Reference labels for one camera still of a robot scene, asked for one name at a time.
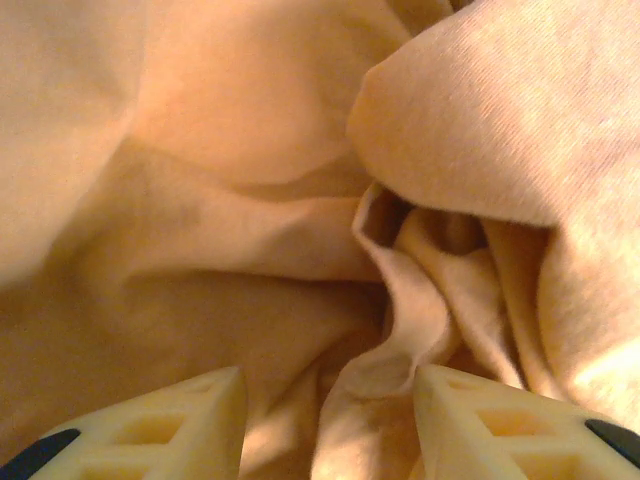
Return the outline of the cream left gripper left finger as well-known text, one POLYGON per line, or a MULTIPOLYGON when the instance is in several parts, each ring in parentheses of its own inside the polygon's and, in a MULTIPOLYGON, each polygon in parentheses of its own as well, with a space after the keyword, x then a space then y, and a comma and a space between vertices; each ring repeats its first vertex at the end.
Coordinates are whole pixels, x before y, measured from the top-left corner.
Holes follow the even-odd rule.
POLYGON ((1 468, 4 479, 235 479, 247 415, 237 367, 65 422, 1 468))

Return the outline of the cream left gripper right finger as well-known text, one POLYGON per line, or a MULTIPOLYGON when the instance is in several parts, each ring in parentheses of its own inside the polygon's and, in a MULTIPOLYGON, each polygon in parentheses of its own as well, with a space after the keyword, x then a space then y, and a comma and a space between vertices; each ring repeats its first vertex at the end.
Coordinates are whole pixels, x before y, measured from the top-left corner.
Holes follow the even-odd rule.
POLYGON ((636 479, 637 435, 615 447, 595 432, 609 418, 483 377, 430 365, 414 380, 428 479, 636 479))

